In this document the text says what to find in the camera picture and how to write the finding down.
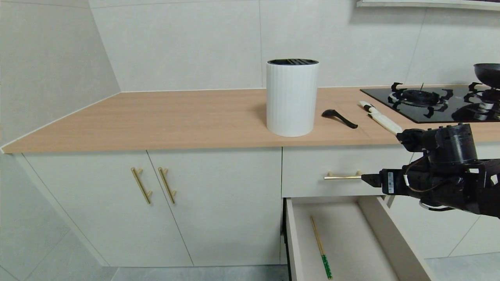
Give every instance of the drawer handle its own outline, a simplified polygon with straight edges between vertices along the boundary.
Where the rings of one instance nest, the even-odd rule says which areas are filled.
[[[158,168],[158,172],[161,175],[161,180],[163,181],[163,184],[165,185],[166,191],[168,192],[168,197],[170,197],[170,200],[172,200],[172,204],[175,204],[176,201],[174,197],[176,196],[177,191],[176,190],[170,190],[169,183],[167,182],[167,172],[169,169],[167,168]]]
[[[150,191],[146,192],[146,190],[144,189],[143,183],[141,182],[141,179],[139,178],[139,174],[143,172],[143,169],[136,170],[135,167],[132,167],[130,170],[132,171],[132,175],[135,178],[135,181],[137,182],[137,185],[140,188],[140,192],[142,192],[142,195],[144,195],[144,199],[146,199],[146,202],[148,204],[151,204],[150,196],[151,196],[151,194],[153,194],[153,191],[150,190]]]
[[[355,175],[333,175],[332,172],[328,172],[323,179],[325,181],[329,180],[361,180],[361,171],[357,171]]]

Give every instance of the wok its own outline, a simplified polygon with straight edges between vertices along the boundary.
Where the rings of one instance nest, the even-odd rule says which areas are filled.
[[[500,89],[500,63],[474,64],[474,72],[484,85]]]

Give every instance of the kitchen knife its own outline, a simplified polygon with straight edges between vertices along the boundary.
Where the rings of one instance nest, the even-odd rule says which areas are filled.
[[[363,107],[365,111],[368,112],[368,116],[370,116],[373,120],[379,123],[387,131],[393,133],[394,135],[403,132],[403,129],[398,124],[394,123],[394,121],[389,119],[389,117],[380,113],[380,111],[378,111],[375,108],[375,106],[363,100],[360,100],[359,104]]]

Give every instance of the countertop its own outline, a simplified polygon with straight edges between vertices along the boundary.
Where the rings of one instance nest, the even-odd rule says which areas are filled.
[[[136,151],[167,149],[299,147],[398,144],[367,116],[358,101],[372,103],[403,129],[416,124],[360,91],[319,88],[314,130],[282,137],[266,128],[266,89],[121,92],[44,126],[4,147],[4,153]],[[335,109],[359,125],[351,129],[321,117]],[[500,122],[471,123],[475,142],[500,141]]]

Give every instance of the gas stove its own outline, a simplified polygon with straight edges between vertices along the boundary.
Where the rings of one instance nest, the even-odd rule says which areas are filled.
[[[469,86],[361,89],[415,123],[499,122],[500,90]]]

